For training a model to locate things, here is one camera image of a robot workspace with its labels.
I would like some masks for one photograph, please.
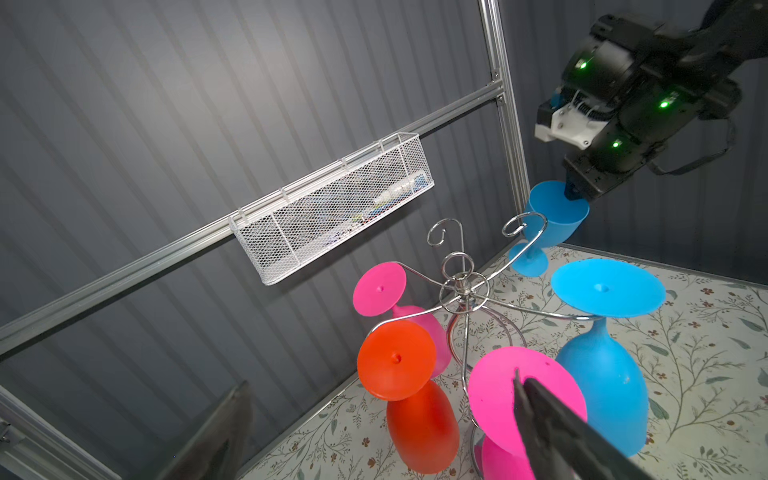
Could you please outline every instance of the chrome wire rack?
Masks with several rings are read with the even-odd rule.
[[[395,262],[395,263],[402,266],[404,269],[406,269],[410,273],[413,273],[418,278],[439,286],[440,292],[438,294],[438,304],[423,312],[413,313],[410,315],[404,315],[404,316],[399,316],[396,318],[384,320],[376,324],[368,333],[368,335],[376,331],[376,329],[378,329],[382,325],[386,325],[387,323],[397,322],[399,320],[408,319],[414,316],[424,315],[425,313],[436,312],[437,310],[440,310],[440,309],[444,309],[452,313],[453,315],[449,320],[446,328],[447,341],[448,341],[448,345],[451,350],[451,354],[453,358],[461,366],[462,388],[464,390],[464,395],[467,396],[467,400],[468,400],[469,394],[467,390],[467,374],[468,372],[472,371],[472,367],[468,364],[468,361],[467,361],[468,352],[469,352],[469,322],[471,320],[471,315],[473,313],[483,312],[488,316],[490,316],[495,322],[497,322],[506,332],[506,336],[509,340],[510,346],[512,345],[512,335],[509,329],[507,328],[507,326],[510,326],[515,331],[515,333],[520,337],[522,346],[528,347],[528,344],[525,341],[525,338],[523,337],[523,333],[515,325],[515,323],[512,322],[505,314],[492,309],[490,306],[487,305],[488,303],[493,303],[498,306],[503,306],[504,308],[507,308],[510,310],[517,310],[518,312],[531,313],[533,315],[544,316],[547,318],[557,319],[557,320],[567,320],[567,321],[575,320],[579,322],[590,322],[590,321],[603,319],[603,316],[599,316],[599,315],[576,315],[576,314],[568,315],[563,313],[543,312],[540,310],[533,310],[533,309],[525,308],[523,306],[515,305],[513,303],[506,303],[506,302],[502,302],[501,300],[491,298],[490,281],[496,278],[504,270],[506,270],[522,255],[525,255],[528,249],[533,247],[533,245],[536,243],[536,240],[538,240],[539,237],[547,229],[547,225],[548,225],[547,217],[536,212],[525,212],[523,214],[515,215],[513,218],[509,219],[507,223],[505,223],[504,226],[502,227],[502,235],[504,237],[511,238],[513,240],[519,238],[523,229],[525,229],[525,227],[527,226],[527,224],[523,220],[526,217],[530,217],[530,216],[540,217],[543,220],[543,225],[541,226],[541,229],[539,229],[539,231],[536,233],[533,239],[531,239],[531,241],[529,241],[523,247],[523,249],[517,253],[517,255],[509,259],[506,263],[504,263],[503,266],[497,268],[493,273],[487,276],[480,272],[475,271],[475,261],[472,259],[472,257],[468,253],[465,252],[464,227],[462,226],[462,223],[456,220],[455,218],[444,218],[440,220],[438,223],[435,223],[427,233],[427,243],[430,246],[439,247],[443,245],[443,243],[445,242],[445,232],[446,232],[443,226],[450,222],[456,223],[456,225],[458,226],[458,232],[461,240],[461,243],[460,243],[461,250],[454,251],[446,255],[440,266],[440,270],[443,277],[445,278],[445,281],[439,282],[438,280],[433,280],[428,276],[424,275],[423,273],[420,273],[418,270],[415,270],[410,266],[405,265],[404,263],[401,263],[401,262]],[[509,232],[508,229],[510,228],[511,225],[514,225],[515,223],[520,223],[520,224],[513,231]],[[438,241],[433,241],[433,237],[435,236],[434,233],[437,229],[441,230],[440,239]],[[451,274],[451,273],[448,273],[447,266],[448,266],[448,263],[453,259],[461,259],[461,271]],[[462,351],[459,352],[453,343],[453,338],[454,338],[454,330],[462,320],[463,320],[463,326],[464,326],[464,345],[463,345]],[[474,444],[475,433],[478,431],[478,429],[480,429],[480,425],[478,425],[477,421],[475,420],[475,417],[472,414],[471,408],[469,410],[469,418],[472,420],[472,424],[473,424],[472,430],[470,431],[470,439]],[[480,472],[480,470],[477,468],[478,465],[477,465],[477,459],[475,458],[475,450],[470,449],[470,451],[472,452],[472,462],[475,464],[475,471]]]

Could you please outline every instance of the wire basket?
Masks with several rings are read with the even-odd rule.
[[[300,194],[289,196],[288,187],[281,189],[277,208],[251,218],[238,210],[239,216],[229,217],[230,228],[266,285],[435,186],[418,134],[392,134],[347,158],[371,150],[362,161],[339,161],[340,168]]]

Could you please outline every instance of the blue disc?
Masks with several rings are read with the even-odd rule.
[[[520,250],[522,250],[525,245],[526,243],[522,242],[512,247],[512,249],[509,250],[508,258],[512,260],[515,255],[520,253]],[[541,248],[533,246],[511,266],[515,272],[520,273],[522,276],[542,276],[549,267],[549,261],[547,260],[546,253],[544,253]]]
[[[614,318],[646,315],[664,303],[667,292],[658,278],[618,260],[569,263],[552,275],[552,289],[568,305]]]

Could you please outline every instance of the corrugated panel wall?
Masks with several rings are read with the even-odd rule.
[[[537,0],[502,2],[513,85],[531,185],[564,180],[564,147],[534,139],[536,108],[560,84],[562,69],[600,15],[633,11],[683,28],[700,24],[709,2],[698,0]],[[643,169],[595,201],[571,243],[695,270],[768,283],[768,60],[734,75],[743,101],[733,113],[736,147],[682,177]],[[694,121],[659,164],[673,167],[722,150],[724,122]]]
[[[8,322],[486,84],[475,0],[6,2],[0,313]],[[230,241],[13,356],[0,382],[121,474],[241,379],[248,454],[348,378],[357,279],[514,214],[496,106],[423,138],[435,188],[275,286]],[[412,281],[403,304],[435,302]]]

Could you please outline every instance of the floral pattern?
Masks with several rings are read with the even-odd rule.
[[[573,312],[552,292],[560,266],[598,255],[555,247],[550,269],[526,278],[508,270],[492,283],[495,298],[534,310]],[[501,265],[497,259],[488,272]],[[646,446],[632,459],[655,478],[768,478],[768,290],[657,266],[635,265],[667,288],[664,305],[650,315],[613,319],[608,329],[635,358],[648,386]],[[524,333],[528,347],[555,357],[587,324],[560,322],[499,307]],[[438,319],[447,323],[448,313]],[[506,332],[475,313],[469,326],[469,362],[506,346]],[[516,335],[511,337],[519,346]],[[462,325],[455,343],[462,346]],[[478,478],[472,467],[471,422],[458,365],[435,380],[453,405],[462,443],[454,462],[437,475],[420,475],[400,460],[386,429],[386,404],[358,382],[308,423],[291,432],[246,474],[246,480],[333,478]]]

